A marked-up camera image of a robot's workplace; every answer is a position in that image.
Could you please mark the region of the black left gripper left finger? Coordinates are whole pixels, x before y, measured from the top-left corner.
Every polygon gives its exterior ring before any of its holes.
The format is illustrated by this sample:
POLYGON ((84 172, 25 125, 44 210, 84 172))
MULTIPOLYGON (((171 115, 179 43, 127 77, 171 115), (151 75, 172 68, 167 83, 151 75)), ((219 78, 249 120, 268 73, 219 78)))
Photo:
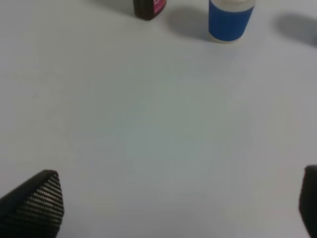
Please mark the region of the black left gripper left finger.
POLYGON ((55 238, 63 216, 58 172, 43 170, 0 199, 0 236, 55 238))

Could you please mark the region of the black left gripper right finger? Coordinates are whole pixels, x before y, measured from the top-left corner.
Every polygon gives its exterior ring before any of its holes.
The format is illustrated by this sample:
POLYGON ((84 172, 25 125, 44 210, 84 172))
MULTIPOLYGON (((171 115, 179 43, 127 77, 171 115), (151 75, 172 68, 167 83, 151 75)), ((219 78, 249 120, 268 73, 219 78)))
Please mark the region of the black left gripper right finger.
POLYGON ((299 197, 299 212, 311 238, 317 238, 317 166, 305 168, 299 197))

